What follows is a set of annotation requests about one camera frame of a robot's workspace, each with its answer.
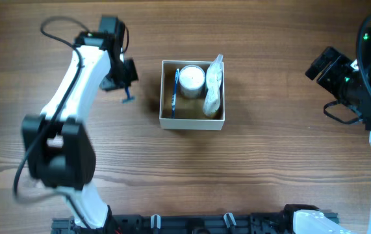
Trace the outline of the clear cotton swab tub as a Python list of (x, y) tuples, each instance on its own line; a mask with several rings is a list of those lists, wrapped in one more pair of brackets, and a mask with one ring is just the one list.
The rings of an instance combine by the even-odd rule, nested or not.
[(180, 92), (189, 99), (196, 99), (201, 95), (205, 84), (205, 72), (196, 65), (188, 65), (179, 72)]

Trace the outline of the white floral lotion tube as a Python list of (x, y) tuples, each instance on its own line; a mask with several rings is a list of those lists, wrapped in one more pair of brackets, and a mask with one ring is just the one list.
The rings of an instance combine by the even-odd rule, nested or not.
[(209, 118), (213, 118), (220, 108), (220, 85), (222, 74), (215, 69), (209, 68), (206, 76), (207, 93), (203, 104), (203, 113)]

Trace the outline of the beige open cardboard box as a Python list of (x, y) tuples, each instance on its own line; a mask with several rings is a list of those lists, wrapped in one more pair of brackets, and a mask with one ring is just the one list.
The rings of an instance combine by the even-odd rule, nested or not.
[(213, 130), (222, 129), (225, 122), (225, 82), (220, 86), (220, 108), (216, 115), (207, 117), (203, 113), (205, 94), (196, 99), (188, 99), (180, 90), (176, 92), (175, 110), (172, 110), (172, 95), (174, 75), (177, 69), (195, 65), (204, 71), (210, 66), (210, 61), (195, 60), (163, 60), (160, 76), (160, 107), (159, 122), (163, 129)]

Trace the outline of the dark mouthwash spray bottle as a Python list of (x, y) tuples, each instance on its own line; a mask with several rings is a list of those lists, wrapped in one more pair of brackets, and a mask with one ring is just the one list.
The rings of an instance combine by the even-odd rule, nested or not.
[(206, 73), (206, 86), (208, 89), (219, 88), (223, 79), (223, 55), (219, 54), (211, 63)]

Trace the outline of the blue disposable razor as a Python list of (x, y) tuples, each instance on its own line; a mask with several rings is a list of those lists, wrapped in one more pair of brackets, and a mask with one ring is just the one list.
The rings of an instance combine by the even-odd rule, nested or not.
[(129, 102), (134, 101), (135, 97), (131, 95), (129, 87), (126, 86), (124, 88), (124, 90), (125, 90), (125, 93), (126, 93), (126, 98), (122, 99), (122, 103), (125, 104), (125, 103), (129, 103)]

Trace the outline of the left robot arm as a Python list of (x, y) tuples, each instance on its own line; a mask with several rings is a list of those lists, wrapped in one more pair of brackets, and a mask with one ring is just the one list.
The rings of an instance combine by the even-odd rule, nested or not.
[(121, 233), (122, 227), (98, 194), (92, 178), (96, 154), (85, 123), (98, 90), (129, 92), (138, 80), (134, 60), (125, 58), (129, 30), (116, 16), (102, 16), (97, 31), (67, 16), (52, 16), (42, 22), (40, 32), (69, 46), (70, 66), (50, 102), (37, 116), (22, 121), (25, 154), (12, 192), (20, 203), (38, 198), (19, 195), (23, 167), (30, 176), (62, 196), (73, 213), (76, 233)]

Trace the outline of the blue white toothbrush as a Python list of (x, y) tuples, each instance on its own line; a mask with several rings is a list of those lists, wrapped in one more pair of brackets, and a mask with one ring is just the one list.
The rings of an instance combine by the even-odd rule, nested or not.
[(171, 118), (175, 118), (175, 103), (176, 103), (177, 85), (179, 82), (179, 72), (180, 72), (180, 69), (177, 68), (175, 71), (174, 84), (173, 84), (173, 94), (172, 94), (172, 101), (171, 101), (171, 104), (172, 104)]

